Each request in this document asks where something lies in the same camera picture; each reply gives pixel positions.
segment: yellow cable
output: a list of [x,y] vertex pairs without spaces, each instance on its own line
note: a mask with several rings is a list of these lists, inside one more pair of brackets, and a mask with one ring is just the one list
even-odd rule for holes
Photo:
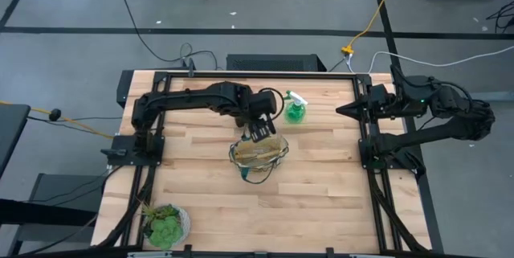
[[[10,102],[6,102],[6,101],[2,101],[0,100],[0,104],[11,104]],[[38,113],[46,113],[46,114],[51,114],[51,112],[49,112],[48,110],[45,110],[45,109],[37,109],[37,108],[31,108],[32,111],[35,111],[35,112],[38,112]],[[105,138],[109,138],[109,139],[113,139],[114,137],[111,136],[111,135],[108,135],[106,133],[102,133],[102,132],[99,132],[97,130],[94,130],[91,126],[89,125],[85,125],[85,124],[81,124],[80,122],[78,121],[74,121],[70,118],[67,118],[67,117],[60,117],[62,118],[63,120],[67,121],[67,122],[71,122],[72,124],[75,124],[75,125],[78,125],[80,127],[83,127],[89,131],[91,131],[92,133],[94,134],[98,134],[102,137],[105,137]]]
[[353,53],[353,50],[352,50],[352,44],[355,40],[357,40],[357,38],[361,37],[362,35],[366,34],[366,32],[369,31],[369,29],[371,28],[371,25],[373,25],[373,22],[375,21],[375,19],[377,18],[378,16],[378,12],[380,12],[380,8],[382,7],[382,5],[384,5],[384,2],[386,0],[382,0],[380,2],[380,4],[378,5],[378,8],[377,10],[375,11],[375,14],[373,15],[373,17],[371,18],[371,21],[369,21],[369,24],[368,26],[365,28],[364,31],[362,31],[361,33],[359,33],[357,36],[353,37],[352,41],[350,41],[350,43],[348,44],[348,46],[346,47],[342,47],[341,50],[344,52],[344,53],[348,53],[348,54],[352,54]]

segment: white cable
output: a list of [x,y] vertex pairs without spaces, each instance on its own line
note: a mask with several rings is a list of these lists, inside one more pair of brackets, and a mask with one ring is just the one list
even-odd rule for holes
[[[462,63],[462,62],[466,62],[466,61],[473,60],[473,59],[477,59],[477,58],[481,58],[481,57],[493,56],[493,55],[496,55],[496,54],[504,53],[504,52],[509,51],[509,50],[511,50],[511,49],[514,49],[514,46],[510,46],[510,47],[507,47],[507,48],[505,48],[505,49],[502,49],[502,50],[500,50],[500,51],[496,51],[496,52],[491,52],[491,53],[485,53],[485,54],[475,55],[475,56],[472,56],[472,57],[469,57],[469,58],[466,58],[466,59],[462,59],[462,60],[459,60],[459,61],[455,61],[455,62],[452,62],[452,63],[446,63],[446,64],[432,64],[432,63],[428,63],[428,62],[419,61],[419,60],[416,60],[416,59],[411,59],[411,58],[409,58],[409,57],[401,56],[401,55],[394,54],[394,53],[391,53],[391,52],[379,51],[379,52],[375,53],[375,54],[373,55],[373,58],[371,59],[371,65],[369,65],[368,74],[369,74],[369,73],[371,73],[371,71],[373,70],[373,64],[375,63],[375,58],[376,58],[376,57],[377,57],[377,55],[379,55],[379,54],[392,55],[392,56],[396,56],[396,57],[398,57],[398,58],[400,58],[400,59],[409,60],[409,61],[414,62],[414,63],[419,63],[419,64],[422,64],[422,65],[428,65],[428,66],[433,66],[433,67],[441,68],[441,67],[447,67],[447,66],[456,65],[456,64],[459,64],[459,63]],[[352,68],[349,66],[349,64],[348,64],[348,69],[349,69],[352,73],[355,73],[355,72],[353,72],[353,70],[352,70]]]

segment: wooden table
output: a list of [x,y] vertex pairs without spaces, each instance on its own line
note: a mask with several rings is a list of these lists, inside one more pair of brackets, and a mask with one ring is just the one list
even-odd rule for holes
[[[133,102],[150,91],[153,74],[134,72],[120,134],[133,134]],[[372,78],[373,84],[384,83],[393,91],[389,74],[372,74]],[[228,160],[229,145],[241,136],[233,118],[208,109],[166,113],[165,152],[152,200],[155,205],[173,203],[188,211],[191,233],[184,244],[192,244],[195,251],[325,252],[326,247],[334,247],[336,253],[377,253],[369,184],[357,149],[359,124],[335,112],[354,100],[352,82],[174,77],[171,90],[200,89],[223,80],[248,84],[254,92],[265,87],[283,93],[293,90],[309,102],[307,115],[300,125],[288,125],[283,117],[275,121],[277,131],[289,142],[289,153],[264,184],[251,185]],[[400,119],[381,121],[380,126],[384,133],[404,130]],[[92,244],[103,240],[123,215],[133,173],[134,167],[126,166],[107,181]],[[389,173],[399,217],[429,248],[414,176],[408,170]],[[388,248],[392,248],[390,226],[382,216]],[[139,217],[133,222],[133,244]],[[154,249],[147,242],[145,248]]]

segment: floor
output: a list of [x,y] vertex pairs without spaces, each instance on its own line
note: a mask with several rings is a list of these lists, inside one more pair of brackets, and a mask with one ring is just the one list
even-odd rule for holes
[[[0,0],[3,12],[12,0]],[[419,32],[471,34],[453,39],[395,38],[399,54],[432,63],[498,51],[513,44],[512,35],[494,39],[494,22],[485,18],[512,0],[388,0],[394,33],[416,37]],[[211,50],[225,67],[226,54],[311,54],[327,67],[340,58],[350,34],[360,31],[377,8],[377,0],[128,0],[143,28],[317,29],[318,35],[143,35],[165,58],[179,56],[184,42],[194,50]],[[130,30],[102,34],[98,28],[131,28],[122,0],[19,0],[1,28],[0,92],[2,100],[45,109],[59,108],[67,117],[116,117],[116,86],[120,71],[168,66],[151,56]],[[62,34],[35,34],[40,27],[91,28]],[[384,30],[380,17],[371,31]],[[366,72],[373,53],[387,51],[385,38],[363,37],[353,45],[353,69]],[[402,62],[407,75],[432,75],[456,82],[470,92],[512,91],[514,51],[475,59],[449,68]],[[214,68],[208,55],[194,58],[197,68]],[[374,72],[388,72],[390,60],[380,56]],[[347,72],[346,66],[336,68]],[[434,208],[445,252],[505,257],[514,235],[514,166],[512,144],[514,104],[494,103],[497,122],[483,141],[440,141],[422,147]],[[425,120],[417,121],[418,126]],[[115,133],[118,121],[91,121]],[[0,196],[26,199],[38,173],[101,174],[100,149],[110,141],[86,133],[29,121],[0,180]],[[10,242],[14,227],[0,228],[0,249]]]

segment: potted succulent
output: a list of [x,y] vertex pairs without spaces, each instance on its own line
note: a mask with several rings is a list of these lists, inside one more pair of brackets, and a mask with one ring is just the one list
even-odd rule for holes
[[142,205],[145,216],[143,234],[153,246],[168,250],[189,235],[190,218],[184,209],[172,204],[160,207]]

